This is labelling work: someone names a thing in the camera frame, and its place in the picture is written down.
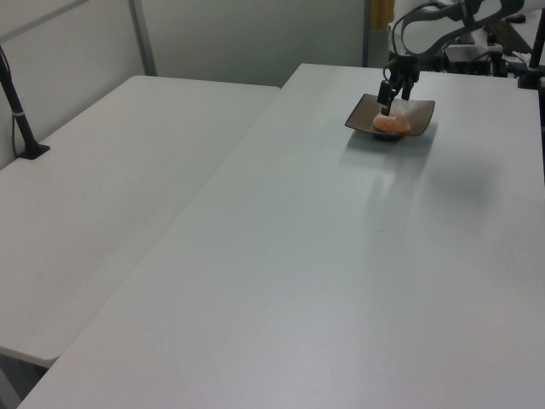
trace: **square bowl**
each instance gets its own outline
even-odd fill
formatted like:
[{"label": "square bowl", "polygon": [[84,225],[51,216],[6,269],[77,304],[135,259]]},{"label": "square bowl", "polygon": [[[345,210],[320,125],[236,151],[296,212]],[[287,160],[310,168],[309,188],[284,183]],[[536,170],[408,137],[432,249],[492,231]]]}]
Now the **square bowl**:
[{"label": "square bowl", "polygon": [[388,134],[375,128],[373,119],[381,112],[382,105],[376,101],[375,95],[365,94],[350,114],[345,125],[353,130],[361,130],[374,135],[383,141],[399,141],[406,136],[422,135],[432,120],[435,101],[394,100],[392,111],[407,117],[411,131],[408,135]]}]

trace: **wall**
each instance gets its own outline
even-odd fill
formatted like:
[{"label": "wall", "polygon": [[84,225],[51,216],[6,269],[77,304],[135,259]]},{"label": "wall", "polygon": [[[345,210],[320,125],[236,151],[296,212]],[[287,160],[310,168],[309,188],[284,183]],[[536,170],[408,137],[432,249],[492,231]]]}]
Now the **wall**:
[{"label": "wall", "polygon": [[302,63],[361,66],[365,0],[140,0],[158,75],[282,86]]},{"label": "wall", "polygon": [[[89,0],[2,46],[39,141],[143,73],[128,0]],[[11,110],[1,92],[0,169],[13,160],[10,134]]]}]

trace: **black stand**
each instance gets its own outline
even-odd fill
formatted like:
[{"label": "black stand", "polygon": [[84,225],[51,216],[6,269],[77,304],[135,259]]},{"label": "black stand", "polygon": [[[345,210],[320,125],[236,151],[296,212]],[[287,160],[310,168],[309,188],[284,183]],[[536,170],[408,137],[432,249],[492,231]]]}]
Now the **black stand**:
[{"label": "black stand", "polygon": [[536,41],[531,52],[530,65],[525,75],[519,78],[519,88],[540,89],[542,74],[539,72],[539,60],[542,58],[543,45],[545,44],[545,9],[542,10],[542,18],[539,20]]},{"label": "black stand", "polygon": [[19,96],[15,91],[14,83],[11,80],[11,73],[9,72],[7,61],[3,59],[2,55],[0,55],[0,82],[2,83],[2,88],[6,93],[6,97],[8,98],[17,125],[19,125],[20,133],[25,140],[25,151],[20,155],[20,158],[33,160],[46,153],[49,150],[49,147],[40,145],[34,138],[31,126],[26,119],[25,111],[23,111],[23,107],[20,104]]}]

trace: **table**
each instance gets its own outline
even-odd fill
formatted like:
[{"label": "table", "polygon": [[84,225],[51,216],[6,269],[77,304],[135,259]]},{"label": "table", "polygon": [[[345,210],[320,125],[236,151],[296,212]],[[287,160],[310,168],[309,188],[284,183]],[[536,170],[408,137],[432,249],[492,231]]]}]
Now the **table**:
[{"label": "table", "polygon": [[301,66],[20,409],[541,409],[537,94],[424,72],[388,144],[381,78]]},{"label": "table", "polygon": [[278,93],[131,78],[0,172],[0,353],[50,366]]}]

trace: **donut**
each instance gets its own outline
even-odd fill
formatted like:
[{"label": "donut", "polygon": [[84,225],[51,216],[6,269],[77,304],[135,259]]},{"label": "donut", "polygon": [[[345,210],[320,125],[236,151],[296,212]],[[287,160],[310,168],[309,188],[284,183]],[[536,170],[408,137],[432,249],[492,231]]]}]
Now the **donut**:
[{"label": "donut", "polygon": [[373,125],[381,132],[395,135],[410,134],[410,122],[407,117],[399,112],[391,111],[389,116],[379,113],[373,119]]}]

